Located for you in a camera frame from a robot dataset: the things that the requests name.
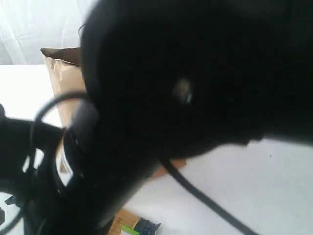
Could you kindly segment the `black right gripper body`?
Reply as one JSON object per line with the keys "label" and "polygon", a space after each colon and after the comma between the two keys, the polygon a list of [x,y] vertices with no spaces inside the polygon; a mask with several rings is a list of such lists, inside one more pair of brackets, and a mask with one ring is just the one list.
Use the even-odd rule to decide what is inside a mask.
{"label": "black right gripper body", "polygon": [[99,113],[79,103],[66,129],[0,115],[0,188],[13,194],[28,235],[103,232]]}

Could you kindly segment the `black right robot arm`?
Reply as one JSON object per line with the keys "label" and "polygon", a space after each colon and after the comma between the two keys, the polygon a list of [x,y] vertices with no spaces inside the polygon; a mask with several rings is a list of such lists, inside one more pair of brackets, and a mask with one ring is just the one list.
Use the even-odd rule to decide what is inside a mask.
{"label": "black right robot arm", "polygon": [[33,121],[0,115],[0,190],[27,235],[103,235],[159,165],[265,137],[313,143],[310,0],[100,0],[81,37],[86,89]]}

